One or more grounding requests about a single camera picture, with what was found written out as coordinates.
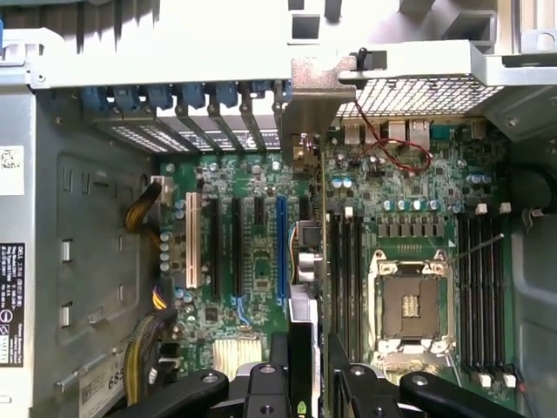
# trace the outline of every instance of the barcode label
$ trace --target barcode label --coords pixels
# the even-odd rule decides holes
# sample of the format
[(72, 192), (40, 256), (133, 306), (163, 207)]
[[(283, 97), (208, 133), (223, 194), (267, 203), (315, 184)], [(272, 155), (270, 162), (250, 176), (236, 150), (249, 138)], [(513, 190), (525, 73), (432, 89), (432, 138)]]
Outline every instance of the barcode label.
[(10, 362), (10, 337), (8, 335), (0, 335), (0, 364), (8, 364)]
[(22, 146), (0, 146), (0, 196), (25, 194), (24, 163)]

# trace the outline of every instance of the pcie slot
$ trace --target pcie slot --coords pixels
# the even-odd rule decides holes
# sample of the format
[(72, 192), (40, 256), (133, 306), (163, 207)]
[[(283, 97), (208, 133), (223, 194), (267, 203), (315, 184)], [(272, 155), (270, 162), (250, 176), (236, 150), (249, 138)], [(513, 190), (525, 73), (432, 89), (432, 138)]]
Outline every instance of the pcie slot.
[(344, 219), (342, 224), (342, 266), (343, 271), (341, 275), (342, 285), (342, 315), (343, 315), (343, 335), (346, 351), (348, 357), (353, 358), (354, 352), (352, 350), (352, 284), (353, 284), (353, 271), (352, 271), (352, 220)]
[(329, 247), (331, 248), (331, 300), (332, 300), (332, 331), (338, 333), (340, 330), (340, 321), (342, 318), (341, 295), (340, 295), (340, 216), (336, 216), (334, 212), (329, 212)]
[(362, 352), (363, 352), (363, 341), (362, 341), (362, 334), (361, 331), (361, 315), (362, 315), (362, 300), (364, 298), (363, 295), (363, 280), (362, 280), (362, 221), (361, 217), (356, 217), (354, 219), (354, 251), (353, 251), (353, 260), (354, 260), (354, 329), (355, 332), (352, 334), (354, 337), (354, 353), (355, 359), (354, 361), (362, 361)]
[[(470, 247), (481, 243), (480, 218), (472, 218), (470, 222)], [(484, 329), (482, 306), (482, 281), (483, 271), (481, 265), (481, 252), (474, 251), (468, 256), (470, 259), (472, 279), (472, 334), (473, 334), (473, 366), (480, 371), (484, 364)]]
[(311, 209), (310, 209), (310, 198), (307, 196), (299, 197), (299, 220), (310, 220)]
[[(470, 248), (470, 219), (465, 214), (458, 217), (459, 252)], [(462, 257), (458, 261), (460, 294), (460, 363), (466, 371), (473, 366), (472, 336), (472, 288), (470, 281), (470, 259)]]
[(185, 284), (201, 286), (201, 196), (185, 194)]
[(232, 295), (244, 294), (244, 220), (242, 199), (232, 198)]
[[(493, 219), (491, 217), (481, 218), (481, 242), (489, 241), (493, 236)], [(484, 320), (484, 366), (492, 369), (495, 365), (495, 333), (494, 322), (496, 313), (494, 311), (493, 292), (493, 245), (484, 246), (481, 250), (481, 262), (483, 272), (483, 320)]]
[[(501, 219), (494, 219), (494, 233), (502, 233)], [(495, 312), (495, 366), (505, 368), (505, 284), (503, 271), (503, 241), (493, 243), (493, 310)]]
[(276, 202), (277, 214), (277, 301), (283, 303), (286, 297), (288, 283), (288, 251), (287, 232), (288, 226), (288, 201), (284, 196), (278, 196)]
[(222, 257), (222, 241), (220, 227), (220, 204), (218, 199), (211, 199), (209, 202), (209, 247), (211, 257), (211, 292), (213, 298), (220, 297), (220, 281), (222, 280), (220, 272), (220, 260)]

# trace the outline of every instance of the label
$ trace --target label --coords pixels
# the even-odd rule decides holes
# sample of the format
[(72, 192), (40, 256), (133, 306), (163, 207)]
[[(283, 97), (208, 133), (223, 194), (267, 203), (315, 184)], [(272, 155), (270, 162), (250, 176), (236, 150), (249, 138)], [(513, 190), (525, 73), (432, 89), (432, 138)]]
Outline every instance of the label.
[(22, 146), (0, 146), (0, 196), (25, 194)]
[(93, 418), (124, 389), (124, 353), (93, 368), (79, 379), (79, 418)]
[(0, 243), (0, 367), (23, 367), (25, 244)]

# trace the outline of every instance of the black pcie slot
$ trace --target black pcie slot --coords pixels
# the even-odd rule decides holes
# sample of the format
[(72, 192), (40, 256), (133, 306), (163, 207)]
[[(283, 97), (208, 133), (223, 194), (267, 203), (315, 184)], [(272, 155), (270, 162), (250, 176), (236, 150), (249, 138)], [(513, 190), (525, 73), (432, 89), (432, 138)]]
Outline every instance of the black pcie slot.
[[(458, 217), (459, 253), (465, 253), (470, 248), (470, 219), (465, 214)], [(472, 359), (472, 292), (470, 284), (470, 259), (462, 257), (459, 265), (460, 290), (460, 363), (469, 371), (473, 366)]]
[[(493, 220), (494, 233), (502, 233), (501, 219)], [(505, 358), (505, 288), (503, 271), (503, 241), (500, 239), (493, 243), (493, 310), (495, 312), (495, 366), (504, 368)]]
[(343, 336), (346, 351), (348, 352), (348, 357), (352, 358), (352, 347), (351, 347), (351, 284), (352, 284), (352, 257), (351, 257), (351, 247), (352, 247), (352, 222), (349, 219), (343, 219), (342, 223), (342, 275), (341, 275), (341, 285), (342, 285), (342, 315), (343, 315)]
[[(481, 218), (481, 242), (489, 241), (493, 234), (493, 219)], [(493, 309), (493, 245), (481, 250), (483, 272), (484, 366), (490, 370), (495, 365), (495, 311)]]
[(354, 329), (356, 332), (353, 334), (354, 337), (354, 352), (356, 358), (355, 361), (362, 361), (363, 353), (363, 341), (361, 329), (361, 316), (362, 316), (362, 300), (363, 295), (363, 280), (362, 280), (362, 221), (361, 217), (357, 217), (354, 220)]
[(332, 332), (338, 333), (340, 330), (341, 314), (341, 294), (340, 294), (340, 216), (335, 216), (334, 212), (329, 212), (329, 240), (331, 248), (331, 300), (332, 300)]
[(242, 199), (232, 198), (232, 294), (244, 293), (244, 231)]
[(211, 199), (209, 202), (209, 251), (211, 257), (211, 292), (212, 297), (217, 299), (220, 297), (220, 281), (222, 280), (220, 272), (220, 260), (222, 258), (222, 240), (220, 229), (220, 204), (218, 199)]
[[(480, 218), (470, 219), (470, 247), (481, 243)], [(470, 258), (472, 278), (472, 335), (473, 335), (473, 365), (480, 371), (484, 364), (484, 332), (483, 332), (483, 306), (482, 306), (482, 265), (481, 252), (474, 251), (468, 256)]]
[(310, 208), (310, 198), (307, 196), (299, 197), (299, 220), (310, 220), (312, 211)]

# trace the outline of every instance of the screw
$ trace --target screw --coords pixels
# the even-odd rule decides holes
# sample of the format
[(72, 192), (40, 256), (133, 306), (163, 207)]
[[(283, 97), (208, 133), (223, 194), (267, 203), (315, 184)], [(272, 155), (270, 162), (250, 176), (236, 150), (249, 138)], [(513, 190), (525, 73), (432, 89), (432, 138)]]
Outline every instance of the screw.
[(414, 376), (412, 381), (418, 386), (425, 386), (427, 384), (427, 379), (424, 376)]
[(275, 367), (271, 366), (270, 364), (263, 366), (261, 369), (261, 373), (275, 373), (276, 369)]
[(361, 366), (354, 366), (350, 369), (350, 372), (352, 374), (356, 374), (357, 376), (361, 376), (366, 372), (366, 370)]
[(208, 374), (201, 380), (203, 381), (203, 383), (214, 383), (215, 381), (218, 380), (218, 377), (215, 376), (214, 374)]

